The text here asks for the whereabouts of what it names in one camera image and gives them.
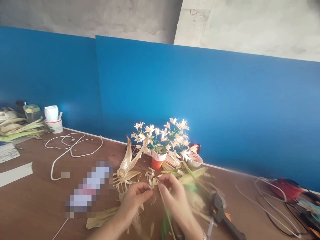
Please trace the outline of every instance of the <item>gray wall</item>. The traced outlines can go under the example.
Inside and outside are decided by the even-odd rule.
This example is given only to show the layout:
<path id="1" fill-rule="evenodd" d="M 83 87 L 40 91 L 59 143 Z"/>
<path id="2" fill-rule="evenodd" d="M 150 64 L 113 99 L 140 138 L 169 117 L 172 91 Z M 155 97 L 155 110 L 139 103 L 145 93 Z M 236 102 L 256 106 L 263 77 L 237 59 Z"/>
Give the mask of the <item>gray wall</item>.
<path id="1" fill-rule="evenodd" d="M 182 0 L 0 0 L 0 25 L 173 44 Z"/>
<path id="2" fill-rule="evenodd" d="M 320 61 L 320 0 L 184 0 L 174 44 Z"/>

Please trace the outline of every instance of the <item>blue board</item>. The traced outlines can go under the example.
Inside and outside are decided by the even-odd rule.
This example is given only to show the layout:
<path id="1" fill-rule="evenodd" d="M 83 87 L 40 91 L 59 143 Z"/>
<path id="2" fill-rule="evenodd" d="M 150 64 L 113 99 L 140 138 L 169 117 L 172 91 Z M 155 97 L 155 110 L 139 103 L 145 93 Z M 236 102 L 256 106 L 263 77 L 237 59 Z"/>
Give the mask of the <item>blue board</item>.
<path id="1" fill-rule="evenodd" d="M 96 36 L 106 137 L 183 118 L 206 163 L 320 191 L 320 63 Z"/>
<path id="2" fill-rule="evenodd" d="M 0 27 L 0 105 L 63 111 L 63 126 L 104 135 L 95 39 Z"/>

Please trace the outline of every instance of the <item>white paper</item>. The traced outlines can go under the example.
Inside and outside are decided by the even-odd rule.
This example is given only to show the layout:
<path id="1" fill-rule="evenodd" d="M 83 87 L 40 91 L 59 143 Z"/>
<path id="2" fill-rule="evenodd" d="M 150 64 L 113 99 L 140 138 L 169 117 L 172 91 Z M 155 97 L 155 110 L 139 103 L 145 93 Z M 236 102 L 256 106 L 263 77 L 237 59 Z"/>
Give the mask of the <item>white paper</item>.
<path id="1" fill-rule="evenodd" d="M 0 173 L 0 187 L 26 177 L 32 173 L 32 162 L 4 173 Z"/>
<path id="2" fill-rule="evenodd" d="M 12 143 L 0 146 L 0 163 L 19 157 L 20 153 Z"/>

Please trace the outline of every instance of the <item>green husk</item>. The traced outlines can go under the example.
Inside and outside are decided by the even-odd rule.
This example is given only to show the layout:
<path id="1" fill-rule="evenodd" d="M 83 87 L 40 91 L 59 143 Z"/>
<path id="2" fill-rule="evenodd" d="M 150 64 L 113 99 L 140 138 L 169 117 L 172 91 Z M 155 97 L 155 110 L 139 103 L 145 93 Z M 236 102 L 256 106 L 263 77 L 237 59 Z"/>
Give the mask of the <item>green husk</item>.
<path id="1" fill-rule="evenodd" d="M 0 142 L 11 142 L 12 140 L 14 140 L 16 138 L 23 137 L 23 136 L 33 134 L 33 133 L 39 133 L 42 131 L 44 131 L 44 130 L 33 131 L 33 132 L 22 132 L 22 133 L 16 133 L 13 135 L 9 135 L 9 137 L 0 137 Z"/>

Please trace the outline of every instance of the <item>hand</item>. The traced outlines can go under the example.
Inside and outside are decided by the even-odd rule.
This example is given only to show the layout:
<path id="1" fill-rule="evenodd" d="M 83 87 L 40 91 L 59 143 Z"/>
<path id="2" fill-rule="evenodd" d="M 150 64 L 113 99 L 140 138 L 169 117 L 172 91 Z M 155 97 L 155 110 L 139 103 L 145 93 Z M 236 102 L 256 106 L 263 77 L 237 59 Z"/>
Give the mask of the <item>hand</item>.
<path id="1" fill-rule="evenodd" d="M 202 228 L 192 214 L 182 184 L 171 173 L 163 174 L 159 181 L 161 182 L 159 189 L 164 203 L 171 211 L 174 220 L 178 223 L 186 238 L 193 240 L 203 239 Z M 174 190 L 173 196 L 164 184 Z"/>
<path id="2" fill-rule="evenodd" d="M 131 185 L 117 213 L 87 240 L 117 240 L 130 227 L 139 206 L 152 195 L 153 191 L 149 189 L 147 183 L 141 182 Z"/>
<path id="3" fill-rule="evenodd" d="M 121 225 L 124 227 L 123 231 L 130 227 L 139 206 L 152 195 L 153 191 L 144 182 L 133 184 L 128 188 L 124 200 L 114 216 L 116 220 L 121 222 Z"/>

